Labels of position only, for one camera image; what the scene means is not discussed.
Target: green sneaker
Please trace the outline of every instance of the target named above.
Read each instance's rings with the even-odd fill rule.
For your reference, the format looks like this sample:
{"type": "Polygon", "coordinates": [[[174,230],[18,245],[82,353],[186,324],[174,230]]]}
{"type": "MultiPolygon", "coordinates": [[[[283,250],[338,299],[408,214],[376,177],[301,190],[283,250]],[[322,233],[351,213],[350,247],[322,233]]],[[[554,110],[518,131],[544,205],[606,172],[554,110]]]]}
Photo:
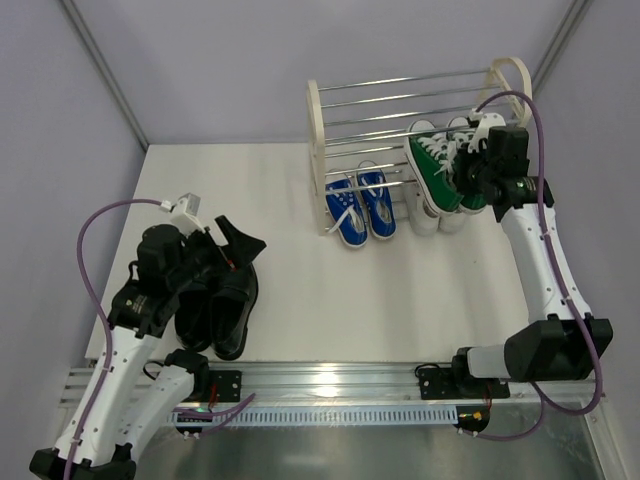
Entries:
{"type": "MultiPolygon", "coordinates": [[[[409,127],[410,132],[434,129],[428,120],[418,120],[409,127]]],[[[426,206],[434,216],[455,213],[463,200],[452,182],[455,156],[452,147],[453,142],[447,140],[445,133],[425,133],[404,140],[404,153],[424,192],[426,206]]]]}
{"type": "MultiPolygon", "coordinates": [[[[449,122],[449,127],[468,127],[469,121],[465,117],[455,117],[449,122]]],[[[456,130],[455,132],[449,132],[449,140],[456,142],[456,148],[461,148],[463,144],[469,143],[473,138],[474,131],[472,128],[469,130],[456,130]]],[[[481,193],[475,195],[465,195],[458,209],[469,215],[475,215],[484,210],[487,206],[487,201],[484,195],[481,193]]]]}

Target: black mounting bracket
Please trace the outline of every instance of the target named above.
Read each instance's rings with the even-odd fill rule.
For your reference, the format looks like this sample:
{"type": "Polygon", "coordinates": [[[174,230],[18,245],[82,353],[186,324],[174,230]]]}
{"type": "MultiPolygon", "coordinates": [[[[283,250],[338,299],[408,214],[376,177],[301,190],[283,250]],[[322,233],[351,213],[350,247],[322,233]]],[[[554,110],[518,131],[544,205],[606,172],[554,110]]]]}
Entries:
{"type": "Polygon", "coordinates": [[[242,372],[240,370],[211,370],[209,373],[211,388],[216,389],[218,402],[239,402],[242,393],[242,372]]]}
{"type": "Polygon", "coordinates": [[[422,400],[509,398],[507,383],[496,378],[474,378],[466,367],[466,355],[453,357],[450,366],[425,363],[415,369],[422,400]]]}

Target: shoe rack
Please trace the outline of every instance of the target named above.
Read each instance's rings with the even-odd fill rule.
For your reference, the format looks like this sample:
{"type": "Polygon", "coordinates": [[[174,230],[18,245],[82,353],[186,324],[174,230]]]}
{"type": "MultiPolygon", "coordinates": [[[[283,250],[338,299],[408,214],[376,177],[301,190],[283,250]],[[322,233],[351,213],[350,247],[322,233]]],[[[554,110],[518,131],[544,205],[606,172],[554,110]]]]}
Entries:
{"type": "MultiPolygon", "coordinates": [[[[466,116],[491,94],[512,89],[532,97],[531,76],[516,57],[498,58],[488,68],[344,85],[318,86],[309,80],[309,159],[318,234],[326,235],[333,224],[325,201],[325,184],[331,177],[346,175],[354,185],[332,193],[389,187],[396,219],[406,218],[404,198],[395,187],[415,180],[404,174],[408,167],[403,144],[405,138],[422,133],[409,133],[410,124],[428,119],[437,126],[429,133],[459,130],[464,127],[446,127],[447,119],[466,116]],[[361,166],[364,160],[376,165],[361,166]],[[382,170],[386,183],[357,185],[353,177],[371,170],[382,170]]],[[[508,123],[520,126],[526,126],[531,117],[529,107],[512,97],[487,111],[498,112],[508,123]]]]}

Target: sneaker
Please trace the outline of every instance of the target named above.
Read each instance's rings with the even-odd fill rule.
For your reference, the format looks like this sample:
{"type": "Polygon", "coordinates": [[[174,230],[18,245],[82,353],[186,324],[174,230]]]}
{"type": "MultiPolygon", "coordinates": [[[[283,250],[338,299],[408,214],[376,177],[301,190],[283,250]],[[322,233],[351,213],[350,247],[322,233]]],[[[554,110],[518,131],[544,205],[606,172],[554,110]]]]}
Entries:
{"type": "MultiPolygon", "coordinates": [[[[405,176],[405,180],[411,179],[413,179],[412,175],[405,176]]],[[[414,233],[421,237],[430,237],[436,233],[438,231],[438,217],[429,212],[420,186],[417,183],[405,183],[402,185],[402,192],[407,204],[409,224],[414,233]]]]}
{"type": "MultiPolygon", "coordinates": [[[[469,121],[465,117],[455,117],[449,122],[449,127],[469,127],[469,121]]],[[[474,130],[469,127],[469,130],[456,130],[455,132],[449,132],[449,140],[456,143],[456,150],[462,148],[463,145],[469,144],[473,138],[474,130]]],[[[468,215],[475,215],[484,210],[487,205],[487,201],[484,195],[481,193],[475,195],[465,195],[458,208],[461,212],[468,215]]]]}
{"type": "Polygon", "coordinates": [[[458,233],[464,227],[468,215],[462,212],[440,217],[438,228],[444,233],[458,233]]]}
{"type": "MultiPolygon", "coordinates": [[[[348,178],[328,183],[327,191],[353,188],[348,178]]],[[[333,193],[326,196],[329,214],[336,222],[329,233],[338,231],[340,238],[350,248],[360,248],[367,241],[367,226],[355,192],[333,193]]]]}
{"type": "MultiPolygon", "coordinates": [[[[358,185],[367,186],[386,183],[387,179],[382,171],[358,174],[358,185]]],[[[378,240],[388,240],[396,233],[396,220],[393,216],[391,194],[387,187],[380,187],[360,192],[362,200],[369,214],[371,233],[378,240]]]]}
{"type": "MultiPolygon", "coordinates": [[[[434,129],[428,120],[418,120],[409,127],[410,132],[434,129]]],[[[453,214],[464,198],[453,184],[453,147],[445,133],[424,133],[404,140],[405,155],[434,217],[453,214]]]]}

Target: blue sneaker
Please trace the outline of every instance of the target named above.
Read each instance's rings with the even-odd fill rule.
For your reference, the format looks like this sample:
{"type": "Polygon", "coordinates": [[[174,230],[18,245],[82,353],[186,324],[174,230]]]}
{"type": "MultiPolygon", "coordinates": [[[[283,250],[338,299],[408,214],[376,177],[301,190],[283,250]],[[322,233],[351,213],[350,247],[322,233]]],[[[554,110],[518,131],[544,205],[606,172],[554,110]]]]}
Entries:
{"type": "MultiPolygon", "coordinates": [[[[328,183],[325,188],[327,191],[331,191],[352,187],[351,181],[346,178],[328,183]]],[[[329,229],[329,233],[337,230],[340,232],[340,237],[345,245],[351,248],[362,247],[367,241],[367,228],[364,222],[364,214],[355,192],[334,193],[326,195],[326,198],[329,213],[336,222],[329,229]]]]}
{"type": "MultiPolygon", "coordinates": [[[[387,179],[382,171],[360,173],[358,185],[367,186],[386,183],[387,179]]],[[[393,217],[391,194],[387,187],[362,190],[362,199],[369,214],[369,226],[373,236],[379,240],[387,240],[396,233],[396,220],[393,217]]]]}

